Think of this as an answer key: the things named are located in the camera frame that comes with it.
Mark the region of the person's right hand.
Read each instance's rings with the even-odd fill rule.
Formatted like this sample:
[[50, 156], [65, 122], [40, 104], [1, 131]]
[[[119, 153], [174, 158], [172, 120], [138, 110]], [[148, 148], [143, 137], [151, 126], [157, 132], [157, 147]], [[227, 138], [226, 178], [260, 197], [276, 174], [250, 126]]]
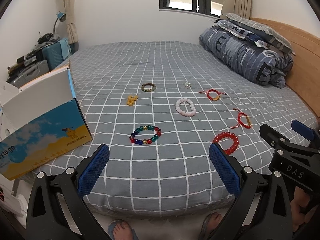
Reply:
[[296, 187], [294, 192], [294, 198], [293, 200], [291, 200], [290, 203], [292, 212], [293, 232], [296, 232], [302, 224], [308, 224], [308, 222], [310, 222], [310, 220], [312, 219], [312, 216], [314, 215], [318, 207], [317, 205], [313, 207], [308, 213], [302, 213], [302, 211], [305, 210], [308, 206], [309, 202], [310, 196], [299, 187]]

